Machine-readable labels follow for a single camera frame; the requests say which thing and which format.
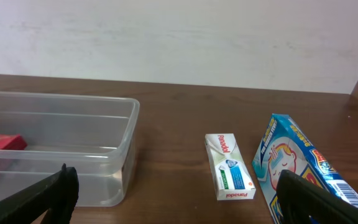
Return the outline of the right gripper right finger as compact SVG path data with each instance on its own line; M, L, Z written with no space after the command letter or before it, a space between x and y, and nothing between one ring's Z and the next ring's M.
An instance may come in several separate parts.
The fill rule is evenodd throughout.
M290 170L280 174L277 196L284 224L358 224L358 208Z

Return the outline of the blue Kool Fever box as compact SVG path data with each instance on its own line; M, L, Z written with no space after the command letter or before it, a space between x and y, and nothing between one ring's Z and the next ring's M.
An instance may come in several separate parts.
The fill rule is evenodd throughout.
M358 208L358 193L342 178L287 114L273 114L252 167L275 223L283 217L277 184L283 170L290 170Z

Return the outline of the clear plastic container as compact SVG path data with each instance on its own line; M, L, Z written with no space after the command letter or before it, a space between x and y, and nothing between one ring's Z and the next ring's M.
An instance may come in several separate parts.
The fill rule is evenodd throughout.
M74 167L80 207L112 207L125 197L134 166L140 104L132 98L0 92L0 134L23 150L0 150L0 200Z

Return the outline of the white Panadol box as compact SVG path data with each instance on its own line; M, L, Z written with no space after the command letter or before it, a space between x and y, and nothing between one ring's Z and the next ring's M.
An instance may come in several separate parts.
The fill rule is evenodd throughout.
M206 134L204 144L218 200L253 199L256 191L233 134Z

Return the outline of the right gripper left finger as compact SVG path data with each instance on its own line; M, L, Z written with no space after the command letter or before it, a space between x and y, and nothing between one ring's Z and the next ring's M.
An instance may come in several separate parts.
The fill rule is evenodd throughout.
M59 172L0 201L0 224L69 224L79 197L76 169L65 164Z

